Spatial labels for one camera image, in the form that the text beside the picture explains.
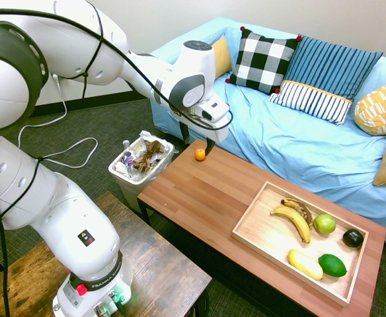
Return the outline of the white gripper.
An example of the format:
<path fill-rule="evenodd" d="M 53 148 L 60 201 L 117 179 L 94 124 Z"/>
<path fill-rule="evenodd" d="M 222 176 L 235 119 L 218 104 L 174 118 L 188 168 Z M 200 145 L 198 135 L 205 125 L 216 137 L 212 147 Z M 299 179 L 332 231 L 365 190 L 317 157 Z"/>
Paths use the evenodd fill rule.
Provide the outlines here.
<path fill-rule="evenodd" d="M 219 121 L 212 123 L 208 120 L 194 120 L 186 116 L 179 117 L 179 127 L 182 134 L 182 140 L 186 145 L 190 143 L 190 130 L 206 137 L 205 155 L 208 156 L 216 143 L 224 141 L 229 132 L 230 119 L 228 115 L 222 117 Z"/>

